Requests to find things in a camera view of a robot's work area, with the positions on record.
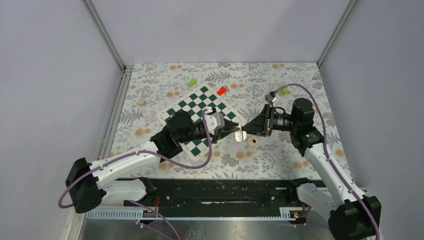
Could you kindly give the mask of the white earbud case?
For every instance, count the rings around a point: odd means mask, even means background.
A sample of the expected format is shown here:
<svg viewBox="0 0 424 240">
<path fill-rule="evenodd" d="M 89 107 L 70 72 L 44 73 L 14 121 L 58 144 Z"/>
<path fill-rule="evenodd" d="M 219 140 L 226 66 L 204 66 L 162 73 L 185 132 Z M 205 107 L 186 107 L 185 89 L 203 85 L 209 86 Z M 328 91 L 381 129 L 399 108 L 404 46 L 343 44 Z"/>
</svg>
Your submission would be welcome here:
<svg viewBox="0 0 424 240">
<path fill-rule="evenodd" d="M 235 132 L 235 140 L 237 142 L 243 142 L 247 138 L 247 132 L 246 131 L 236 131 Z"/>
</svg>

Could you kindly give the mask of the beige earbud charging case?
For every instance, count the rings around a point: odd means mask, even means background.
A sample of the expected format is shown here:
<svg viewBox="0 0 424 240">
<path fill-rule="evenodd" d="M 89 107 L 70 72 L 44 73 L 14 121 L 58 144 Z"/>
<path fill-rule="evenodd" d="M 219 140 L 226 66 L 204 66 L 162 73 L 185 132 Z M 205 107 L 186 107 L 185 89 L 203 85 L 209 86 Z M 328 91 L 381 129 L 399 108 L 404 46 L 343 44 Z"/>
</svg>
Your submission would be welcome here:
<svg viewBox="0 0 424 240">
<path fill-rule="evenodd" d="M 256 147 L 260 143 L 260 140 L 258 137 L 252 136 L 247 139 L 247 143 L 250 147 Z"/>
</svg>

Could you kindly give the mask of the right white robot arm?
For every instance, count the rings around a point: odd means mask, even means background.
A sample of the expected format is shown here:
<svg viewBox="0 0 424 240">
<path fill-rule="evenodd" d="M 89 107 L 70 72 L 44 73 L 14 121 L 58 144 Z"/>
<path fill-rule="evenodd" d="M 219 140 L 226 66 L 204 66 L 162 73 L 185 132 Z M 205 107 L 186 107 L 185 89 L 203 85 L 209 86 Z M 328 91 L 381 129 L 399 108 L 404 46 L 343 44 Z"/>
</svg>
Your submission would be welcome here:
<svg viewBox="0 0 424 240">
<path fill-rule="evenodd" d="M 293 206 L 304 203 L 314 209 L 327 220 L 334 239 L 381 239 L 380 201 L 367 196 L 332 160 L 325 138 L 314 126 L 314 115 L 312 102 L 305 98 L 293 102 L 290 114 L 266 104 L 242 130 L 260 137 L 268 137 L 273 131 L 289 132 L 292 145 L 317 171 L 328 193 L 302 178 L 295 180 L 294 188 L 287 191 L 287 201 Z"/>
</svg>

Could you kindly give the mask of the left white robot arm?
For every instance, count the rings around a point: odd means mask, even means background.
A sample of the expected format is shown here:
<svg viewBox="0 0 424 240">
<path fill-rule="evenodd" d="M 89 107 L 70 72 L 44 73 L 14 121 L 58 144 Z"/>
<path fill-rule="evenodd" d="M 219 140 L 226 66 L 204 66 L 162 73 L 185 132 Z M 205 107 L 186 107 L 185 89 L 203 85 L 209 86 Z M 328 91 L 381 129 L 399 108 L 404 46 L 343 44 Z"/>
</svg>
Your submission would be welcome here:
<svg viewBox="0 0 424 240">
<path fill-rule="evenodd" d="M 122 177 L 141 167 L 155 165 L 180 154 L 182 144 L 207 140 L 212 148 L 218 140 L 240 131 L 242 124 L 224 117 L 215 108 L 206 108 L 201 118 L 193 121 L 184 110 L 174 113 L 161 131 L 145 143 L 116 157 L 88 162 L 76 160 L 65 180 L 66 190 L 58 200 L 61 209 L 74 208 L 78 214 L 89 212 L 102 202 L 139 201 L 148 206 L 155 200 L 155 192 L 144 180 L 123 180 Z"/>
</svg>

